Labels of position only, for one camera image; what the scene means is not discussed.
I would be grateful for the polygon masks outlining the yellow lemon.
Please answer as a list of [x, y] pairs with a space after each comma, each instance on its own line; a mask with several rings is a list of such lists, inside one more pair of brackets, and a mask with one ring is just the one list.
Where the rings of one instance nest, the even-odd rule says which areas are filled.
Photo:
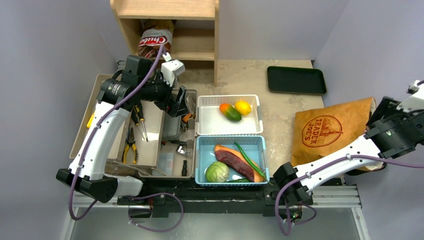
[[251, 113], [252, 108], [251, 105], [246, 101], [237, 101], [234, 104], [234, 108], [239, 112], [242, 116], [247, 116]]

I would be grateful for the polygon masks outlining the long green bean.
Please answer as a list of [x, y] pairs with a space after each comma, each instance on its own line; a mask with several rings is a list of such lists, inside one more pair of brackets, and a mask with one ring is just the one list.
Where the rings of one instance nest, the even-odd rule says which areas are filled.
[[238, 151], [240, 152], [241, 156], [244, 158], [244, 160], [247, 162], [247, 164], [250, 166], [250, 168], [253, 170], [253, 172], [256, 173], [257, 175], [261, 176], [261, 178], [266, 183], [268, 183], [272, 186], [273, 184], [269, 182], [265, 173], [247, 156], [247, 154], [245, 153], [243, 148], [237, 142], [234, 142], [234, 145], [238, 148]]

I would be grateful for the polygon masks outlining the brown Trader Joe's bag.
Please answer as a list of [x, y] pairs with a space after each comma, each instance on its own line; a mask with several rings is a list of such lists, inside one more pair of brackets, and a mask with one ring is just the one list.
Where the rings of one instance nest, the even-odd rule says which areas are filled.
[[291, 165], [319, 160], [352, 143], [367, 130], [376, 109], [368, 97], [295, 114]]

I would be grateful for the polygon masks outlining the black tray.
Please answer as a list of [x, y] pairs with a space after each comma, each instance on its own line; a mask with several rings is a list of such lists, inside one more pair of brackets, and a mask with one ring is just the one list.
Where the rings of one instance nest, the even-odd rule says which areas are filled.
[[322, 96], [327, 93], [324, 74], [319, 69], [269, 66], [268, 90], [279, 94]]

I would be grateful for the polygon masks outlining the grey plastic case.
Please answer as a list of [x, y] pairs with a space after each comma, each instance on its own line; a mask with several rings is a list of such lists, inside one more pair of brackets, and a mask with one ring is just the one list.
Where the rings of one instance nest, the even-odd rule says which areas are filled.
[[163, 142], [177, 140], [180, 136], [182, 117], [171, 117], [165, 114], [161, 140]]

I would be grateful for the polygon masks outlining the orange green mango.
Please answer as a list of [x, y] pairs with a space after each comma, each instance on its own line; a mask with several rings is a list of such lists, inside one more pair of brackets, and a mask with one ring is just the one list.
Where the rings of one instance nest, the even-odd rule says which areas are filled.
[[223, 116], [231, 122], [240, 122], [242, 120], [240, 113], [228, 103], [222, 103], [219, 106], [219, 110]]

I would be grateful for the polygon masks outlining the white perforated basket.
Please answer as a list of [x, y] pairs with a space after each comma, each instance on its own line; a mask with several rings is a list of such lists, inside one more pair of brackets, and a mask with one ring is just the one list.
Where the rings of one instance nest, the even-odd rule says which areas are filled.
[[258, 135], [263, 130], [257, 95], [202, 95], [197, 98], [196, 131], [199, 136]]

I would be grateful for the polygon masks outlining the Chubs snack bag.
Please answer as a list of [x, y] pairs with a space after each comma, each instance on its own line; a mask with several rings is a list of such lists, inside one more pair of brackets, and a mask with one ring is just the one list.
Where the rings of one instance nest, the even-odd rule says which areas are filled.
[[157, 56], [160, 46], [163, 52], [169, 53], [172, 47], [175, 21], [171, 19], [148, 19], [138, 44], [137, 54], [143, 58]]

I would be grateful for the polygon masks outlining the beige toolbox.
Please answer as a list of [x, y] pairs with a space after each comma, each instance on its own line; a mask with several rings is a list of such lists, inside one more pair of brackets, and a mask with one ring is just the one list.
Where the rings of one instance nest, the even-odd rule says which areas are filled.
[[[160, 150], [158, 151], [155, 166], [139, 166], [131, 163], [130, 165], [137, 169], [136, 176], [140, 178], [152, 179], [181, 179], [186, 180], [192, 177], [194, 172], [194, 148], [195, 148], [195, 120], [189, 119], [183, 130], [180, 122], [180, 136], [177, 140], [160, 140]], [[160, 153], [173, 153], [174, 165], [173, 175], [165, 175], [158, 169], [158, 160]], [[143, 153], [138, 153], [138, 160], [147, 159]], [[181, 176], [183, 161], [187, 160], [187, 176]]]

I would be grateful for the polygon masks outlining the blue perforated basket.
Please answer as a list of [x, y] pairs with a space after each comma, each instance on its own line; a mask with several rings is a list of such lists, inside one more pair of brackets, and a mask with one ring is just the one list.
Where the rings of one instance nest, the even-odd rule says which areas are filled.
[[195, 160], [195, 182], [202, 187], [260, 186], [270, 180], [260, 135], [199, 136]]

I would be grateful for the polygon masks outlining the clear small parts box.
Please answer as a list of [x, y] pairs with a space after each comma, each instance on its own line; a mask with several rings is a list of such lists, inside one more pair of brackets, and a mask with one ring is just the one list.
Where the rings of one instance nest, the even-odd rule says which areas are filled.
[[166, 176], [172, 176], [174, 171], [174, 154], [171, 152], [162, 152], [159, 154], [157, 168]]

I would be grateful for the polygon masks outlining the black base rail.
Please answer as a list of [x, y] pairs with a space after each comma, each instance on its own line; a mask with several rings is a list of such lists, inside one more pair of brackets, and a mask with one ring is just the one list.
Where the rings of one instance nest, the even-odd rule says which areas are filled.
[[[279, 187], [218, 186], [202, 187], [191, 180], [147, 179], [140, 196], [155, 194], [151, 200], [132, 200], [129, 197], [113, 197], [107, 203], [98, 202], [96, 208], [152, 209], [154, 218], [166, 218], [170, 213], [200, 214], [260, 214], [274, 215], [274, 203]], [[356, 186], [342, 185], [340, 179], [330, 180], [313, 191], [305, 201], [318, 208], [361, 208]]]

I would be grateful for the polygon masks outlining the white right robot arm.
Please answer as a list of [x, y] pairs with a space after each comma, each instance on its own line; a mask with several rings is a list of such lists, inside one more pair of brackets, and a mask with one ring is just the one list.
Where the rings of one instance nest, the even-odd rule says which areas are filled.
[[384, 97], [371, 115], [368, 130], [346, 147], [311, 163], [281, 165], [273, 175], [280, 190], [274, 206], [298, 205], [309, 199], [314, 188], [363, 166], [384, 162], [422, 169], [423, 164], [395, 161], [424, 143], [424, 98], [414, 93], [400, 102]]

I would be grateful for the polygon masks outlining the yellow handled pliers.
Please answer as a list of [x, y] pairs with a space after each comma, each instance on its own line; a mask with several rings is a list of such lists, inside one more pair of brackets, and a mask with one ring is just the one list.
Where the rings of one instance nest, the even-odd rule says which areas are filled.
[[127, 164], [127, 156], [128, 156], [128, 153], [130, 151], [133, 152], [132, 163], [136, 164], [137, 161], [138, 161], [139, 153], [138, 153], [138, 149], [137, 149], [137, 146], [136, 146], [135, 134], [134, 134], [134, 128], [133, 127], [130, 127], [127, 131], [127, 135], [126, 135], [126, 139], [125, 139], [125, 149], [124, 149], [123, 156], [122, 156], [122, 163], [123, 164]]

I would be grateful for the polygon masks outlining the orange hex key set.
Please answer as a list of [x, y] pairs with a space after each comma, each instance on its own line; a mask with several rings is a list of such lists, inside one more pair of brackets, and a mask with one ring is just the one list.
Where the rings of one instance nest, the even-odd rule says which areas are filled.
[[181, 118], [181, 121], [182, 121], [182, 122], [184, 122], [184, 123], [188, 123], [188, 121], [189, 121], [190, 119], [194, 119], [195, 117], [196, 117], [196, 115], [195, 115], [195, 114], [188, 113], [187, 115], [185, 115], [185, 116], [183, 116], [183, 117]]

